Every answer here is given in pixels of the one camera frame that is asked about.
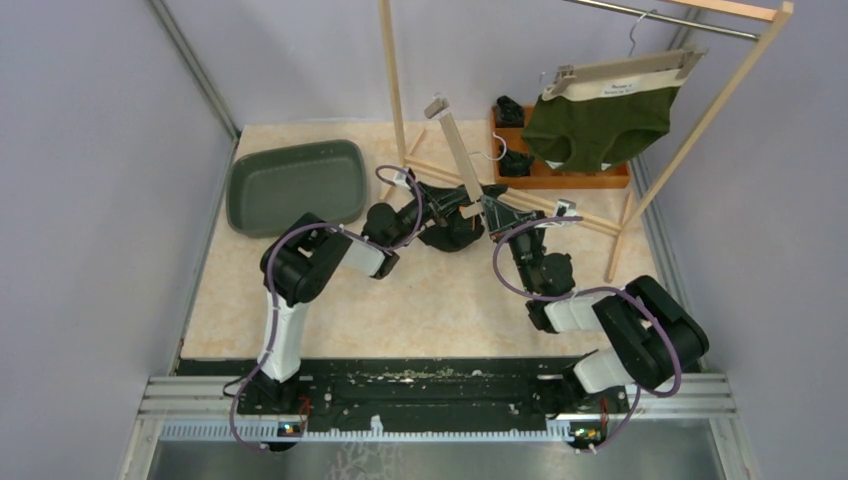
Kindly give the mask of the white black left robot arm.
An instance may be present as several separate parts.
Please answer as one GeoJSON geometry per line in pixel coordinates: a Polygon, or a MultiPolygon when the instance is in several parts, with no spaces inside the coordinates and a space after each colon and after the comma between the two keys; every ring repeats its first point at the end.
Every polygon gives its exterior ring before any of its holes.
{"type": "Polygon", "coordinates": [[[480,216],[464,217],[469,206],[462,187],[420,183],[400,209],[380,202],[369,208],[360,234],[304,214],[263,254],[260,270],[267,315],[263,350],[247,385],[277,414],[292,411],[300,399],[301,342],[310,304],[340,267],[372,279],[386,277],[399,260],[397,249],[420,240],[453,253],[478,240],[480,216]]]}

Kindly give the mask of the green underwear with cream waistband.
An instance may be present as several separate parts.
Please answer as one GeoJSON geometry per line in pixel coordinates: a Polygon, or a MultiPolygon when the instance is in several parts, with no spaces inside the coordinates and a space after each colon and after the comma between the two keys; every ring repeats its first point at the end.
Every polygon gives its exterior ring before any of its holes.
{"type": "Polygon", "coordinates": [[[627,163],[670,132],[682,86],[581,102],[539,96],[521,137],[530,155],[556,171],[600,173],[627,163]]]}

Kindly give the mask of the black striped garment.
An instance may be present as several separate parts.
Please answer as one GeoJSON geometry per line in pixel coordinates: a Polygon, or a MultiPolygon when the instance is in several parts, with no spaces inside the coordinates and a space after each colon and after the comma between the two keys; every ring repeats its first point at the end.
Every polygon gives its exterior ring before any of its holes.
{"type": "Polygon", "coordinates": [[[484,232],[482,216],[464,218],[464,208],[466,207],[461,207],[450,217],[447,227],[438,227],[428,222],[418,239],[427,246],[448,253],[463,250],[480,239],[484,232]]]}

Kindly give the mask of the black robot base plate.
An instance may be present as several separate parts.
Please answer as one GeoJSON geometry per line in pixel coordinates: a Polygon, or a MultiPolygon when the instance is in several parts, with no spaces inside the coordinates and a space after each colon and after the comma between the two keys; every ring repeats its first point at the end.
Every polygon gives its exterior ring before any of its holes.
{"type": "Polygon", "coordinates": [[[566,357],[305,359],[288,409],[268,407],[248,386],[240,415],[295,415],[313,433],[540,432],[559,414],[624,414],[623,387],[577,397],[566,357]]]}

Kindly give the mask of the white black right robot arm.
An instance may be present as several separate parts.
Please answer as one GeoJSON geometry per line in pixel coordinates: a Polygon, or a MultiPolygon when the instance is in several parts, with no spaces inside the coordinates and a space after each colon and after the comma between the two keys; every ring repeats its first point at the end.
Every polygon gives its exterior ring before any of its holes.
{"type": "Polygon", "coordinates": [[[570,204],[548,216],[519,210],[489,195],[480,199],[488,233],[495,244],[495,276],[509,291],[526,299],[537,329],[558,334],[598,331],[609,347],[581,357],[564,377],[563,398],[576,412],[590,411],[613,387],[635,385],[658,397],[675,395],[685,369],[710,348],[696,320],[652,276],[623,287],[579,289],[570,255],[550,253],[545,234],[582,221],[570,204]],[[508,248],[521,284],[502,274],[499,255],[508,248]]]}

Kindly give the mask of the beige clip hanger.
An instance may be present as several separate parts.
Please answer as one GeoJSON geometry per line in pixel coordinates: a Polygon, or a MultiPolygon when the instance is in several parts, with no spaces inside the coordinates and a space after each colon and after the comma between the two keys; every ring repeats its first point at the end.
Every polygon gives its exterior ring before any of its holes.
{"type": "Polygon", "coordinates": [[[487,222],[496,221],[498,219],[496,204],[493,199],[484,194],[455,117],[450,111],[447,98],[436,94],[425,108],[424,114],[427,119],[438,120],[463,181],[470,201],[470,205],[462,213],[463,217],[482,215],[487,222]]]}
{"type": "Polygon", "coordinates": [[[705,49],[695,44],[659,53],[606,62],[563,65],[542,90],[540,98],[573,102],[613,98],[666,88],[679,88],[688,79],[705,49]]]}

